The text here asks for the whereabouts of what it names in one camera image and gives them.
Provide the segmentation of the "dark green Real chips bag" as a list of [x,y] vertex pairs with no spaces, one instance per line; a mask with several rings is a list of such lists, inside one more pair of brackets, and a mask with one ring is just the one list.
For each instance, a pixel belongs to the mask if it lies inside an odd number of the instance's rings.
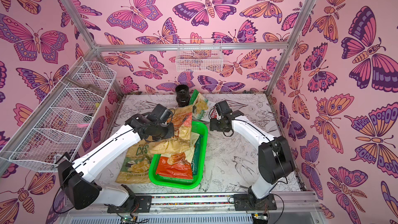
[[198,170],[199,170],[199,158],[200,158],[200,153],[201,153],[202,137],[203,137],[202,135],[199,136],[199,138],[196,141],[195,146],[194,146],[193,159],[191,162],[191,169],[192,169],[193,176],[197,175]]

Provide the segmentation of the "yellow sour cream chips bag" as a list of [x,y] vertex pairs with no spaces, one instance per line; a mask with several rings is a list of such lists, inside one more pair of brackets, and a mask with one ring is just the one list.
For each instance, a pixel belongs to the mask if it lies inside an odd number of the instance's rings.
[[131,146],[126,152],[115,182],[125,185],[150,183],[148,173],[153,159],[153,154],[150,152],[153,147],[154,143],[145,140]]

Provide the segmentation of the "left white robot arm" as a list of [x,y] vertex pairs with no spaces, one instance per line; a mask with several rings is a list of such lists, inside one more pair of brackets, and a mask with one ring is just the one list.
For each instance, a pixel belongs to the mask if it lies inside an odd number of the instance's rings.
[[58,165],[60,190],[70,200],[73,208],[81,210],[93,204],[124,208],[130,212],[136,208],[136,196],[128,186],[101,185],[97,176],[119,155],[131,146],[145,140],[158,142],[174,136],[172,123],[174,111],[158,104],[151,112],[135,114],[120,129],[91,152]]

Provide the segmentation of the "orange cream cassava chips bag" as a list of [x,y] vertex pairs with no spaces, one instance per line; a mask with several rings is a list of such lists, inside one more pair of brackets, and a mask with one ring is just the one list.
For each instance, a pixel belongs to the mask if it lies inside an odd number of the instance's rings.
[[192,161],[194,156],[194,147],[173,154],[163,154],[160,156],[156,174],[179,179],[193,179]]

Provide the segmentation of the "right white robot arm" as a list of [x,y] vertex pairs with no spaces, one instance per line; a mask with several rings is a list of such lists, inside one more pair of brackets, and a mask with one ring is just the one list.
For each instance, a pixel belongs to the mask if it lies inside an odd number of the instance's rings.
[[261,130],[241,111],[231,110],[227,101],[216,103],[215,109],[218,116],[210,118],[210,131],[238,133],[258,150],[260,176],[245,196],[252,205],[264,202],[278,182],[296,169],[288,141]]

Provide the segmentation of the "green white Chuba chips bag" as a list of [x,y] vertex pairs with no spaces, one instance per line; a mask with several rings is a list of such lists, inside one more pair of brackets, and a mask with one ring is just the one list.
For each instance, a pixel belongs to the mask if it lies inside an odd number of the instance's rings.
[[193,91],[191,96],[191,100],[189,105],[193,106],[193,118],[202,121],[209,122],[208,112],[209,112],[209,103],[208,99],[205,98],[199,91],[196,89]]

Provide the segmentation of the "tan kettle chips bag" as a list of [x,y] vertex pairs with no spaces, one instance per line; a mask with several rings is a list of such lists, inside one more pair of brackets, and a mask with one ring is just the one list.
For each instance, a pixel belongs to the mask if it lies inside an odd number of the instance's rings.
[[192,148],[193,106],[176,108],[171,123],[174,125],[174,136],[158,142],[149,152],[153,155],[181,153]]

